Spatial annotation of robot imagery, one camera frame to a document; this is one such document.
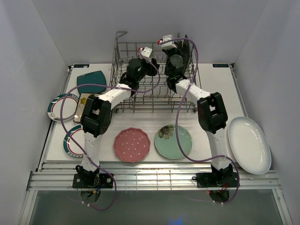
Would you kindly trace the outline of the mint green flower plate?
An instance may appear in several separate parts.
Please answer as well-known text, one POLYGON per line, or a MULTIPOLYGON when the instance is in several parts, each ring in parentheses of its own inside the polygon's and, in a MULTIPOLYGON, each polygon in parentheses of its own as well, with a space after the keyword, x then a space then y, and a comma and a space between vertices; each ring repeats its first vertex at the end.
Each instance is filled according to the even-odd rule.
MULTIPOLYGON (((192 137, 183 127, 178 126, 179 140, 182 150, 188 155, 192 149, 192 137)), ((176 138, 175 124, 161 127, 155 135, 155 147, 158 153, 170 160, 184 158, 176 138)))

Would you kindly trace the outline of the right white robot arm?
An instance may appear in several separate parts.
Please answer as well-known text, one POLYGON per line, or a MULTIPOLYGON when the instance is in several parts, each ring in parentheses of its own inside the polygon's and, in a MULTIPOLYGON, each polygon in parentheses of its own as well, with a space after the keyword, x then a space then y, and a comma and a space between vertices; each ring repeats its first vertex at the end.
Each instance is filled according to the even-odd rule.
POLYGON ((167 55, 165 75, 168 88, 183 96, 197 106, 198 121, 206 132, 212 157, 212 171, 198 173, 194 179, 198 187, 234 187, 238 183, 238 175, 233 171, 233 164, 227 156, 225 143, 225 127, 228 115, 220 93, 209 93, 194 84, 194 79, 188 79, 185 72, 191 60, 191 40, 164 36, 158 41, 162 51, 167 55))

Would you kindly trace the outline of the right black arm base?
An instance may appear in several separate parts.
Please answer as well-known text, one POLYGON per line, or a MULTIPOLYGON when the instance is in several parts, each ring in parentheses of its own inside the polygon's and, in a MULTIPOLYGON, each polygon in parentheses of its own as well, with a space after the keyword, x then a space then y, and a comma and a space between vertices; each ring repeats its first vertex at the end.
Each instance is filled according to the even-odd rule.
POLYGON ((192 177, 192 180, 196 181, 198 188, 234 188, 239 186, 236 172, 233 172, 227 176, 219 176, 214 172, 201 172, 196 173, 195 176, 192 177))

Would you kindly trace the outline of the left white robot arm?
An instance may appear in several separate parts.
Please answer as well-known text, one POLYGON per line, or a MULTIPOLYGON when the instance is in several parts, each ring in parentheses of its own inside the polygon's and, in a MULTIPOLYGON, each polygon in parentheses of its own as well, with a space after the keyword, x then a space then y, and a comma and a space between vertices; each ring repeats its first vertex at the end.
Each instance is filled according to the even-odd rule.
POLYGON ((99 145, 103 134, 111 123, 112 110, 123 100, 133 96, 139 89, 139 82, 146 76, 156 76, 159 64, 156 59, 131 59, 115 89, 106 94, 88 97, 81 117, 84 132, 84 156, 75 167, 79 179, 88 187, 99 183, 99 145))

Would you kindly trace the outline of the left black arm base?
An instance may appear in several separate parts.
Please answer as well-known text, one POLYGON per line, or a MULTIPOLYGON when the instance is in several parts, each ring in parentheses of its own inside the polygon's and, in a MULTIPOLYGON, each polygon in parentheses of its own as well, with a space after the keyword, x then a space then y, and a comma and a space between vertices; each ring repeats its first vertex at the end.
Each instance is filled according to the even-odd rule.
POLYGON ((106 173, 100 173, 94 176, 93 179, 87 179, 79 174, 74 175, 72 188, 82 189, 82 188, 113 188, 113 180, 106 173))

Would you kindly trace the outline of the pink dotted scalloped plate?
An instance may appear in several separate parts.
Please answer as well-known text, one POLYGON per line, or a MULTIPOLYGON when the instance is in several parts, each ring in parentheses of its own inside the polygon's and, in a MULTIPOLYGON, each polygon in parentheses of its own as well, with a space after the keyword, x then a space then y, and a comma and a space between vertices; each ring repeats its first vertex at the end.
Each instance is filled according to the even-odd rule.
POLYGON ((150 139, 143 130, 130 127, 116 135, 113 150, 122 162, 136 163, 143 160, 150 151, 150 139))

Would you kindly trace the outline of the black square floral plate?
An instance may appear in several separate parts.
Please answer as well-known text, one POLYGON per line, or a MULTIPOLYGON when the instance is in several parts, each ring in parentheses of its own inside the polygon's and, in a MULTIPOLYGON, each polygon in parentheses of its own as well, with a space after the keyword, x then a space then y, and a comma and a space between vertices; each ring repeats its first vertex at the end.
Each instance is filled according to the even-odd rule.
POLYGON ((186 73, 189 64, 190 64, 190 59, 191 59, 191 47, 190 47, 190 42, 188 41, 188 36, 184 36, 185 40, 183 41, 182 49, 184 53, 183 61, 184 61, 184 72, 186 73))

